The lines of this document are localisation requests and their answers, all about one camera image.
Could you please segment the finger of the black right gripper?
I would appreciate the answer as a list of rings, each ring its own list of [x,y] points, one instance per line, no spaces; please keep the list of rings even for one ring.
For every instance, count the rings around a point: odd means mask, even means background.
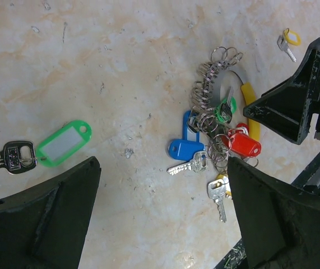
[[[315,139],[320,140],[320,38],[312,41],[295,73],[243,109],[243,115],[296,145],[307,137],[318,114]]]

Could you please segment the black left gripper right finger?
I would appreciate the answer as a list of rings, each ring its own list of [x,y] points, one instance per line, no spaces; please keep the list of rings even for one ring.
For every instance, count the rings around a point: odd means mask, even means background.
[[[320,196],[236,157],[228,176],[249,268],[320,268]]]

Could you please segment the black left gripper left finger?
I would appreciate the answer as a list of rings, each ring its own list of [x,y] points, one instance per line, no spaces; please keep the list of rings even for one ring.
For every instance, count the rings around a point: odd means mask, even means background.
[[[0,268],[77,268],[100,182],[92,156],[0,199]]]

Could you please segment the dark silver key pair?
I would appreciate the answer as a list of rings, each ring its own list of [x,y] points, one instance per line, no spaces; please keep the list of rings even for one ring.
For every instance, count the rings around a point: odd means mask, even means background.
[[[23,157],[22,147],[30,150],[29,158]],[[10,174],[17,175],[31,171],[36,165],[35,147],[30,141],[10,141],[0,151],[0,169],[6,169]]]

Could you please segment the steel key organizer yellow handle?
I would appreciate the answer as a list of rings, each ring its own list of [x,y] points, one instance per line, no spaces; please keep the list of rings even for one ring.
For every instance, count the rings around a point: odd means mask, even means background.
[[[221,88],[223,78],[230,72],[235,74],[240,81],[240,90],[247,105],[256,100],[256,95],[249,82],[245,71],[238,65],[243,57],[243,53],[234,47],[217,47],[212,51],[212,55],[220,53],[219,59],[211,58],[210,61],[200,64],[197,72],[202,76],[202,80],[196,81],[191,92],[193,107],[191,113],[194,120],[190,127],[202,132],[208,137],[207,156],[214,164],[220,174],[227,174],[228,159],[238,157],[244,161],[251,158],[242,158],[240,155],[230,151],[222,142],[222,136],[228,130],[235,128],[240,122],[234,119],[240,110],[238,107],[233,114],[230,123],[220,123],[215,115],[215,109],[227,98],[234,97],[235,89],[229,87],[228,90]],[[261,127],[260,124],[252,119],[245,123],[249,128],[249,137],[260,143]]]

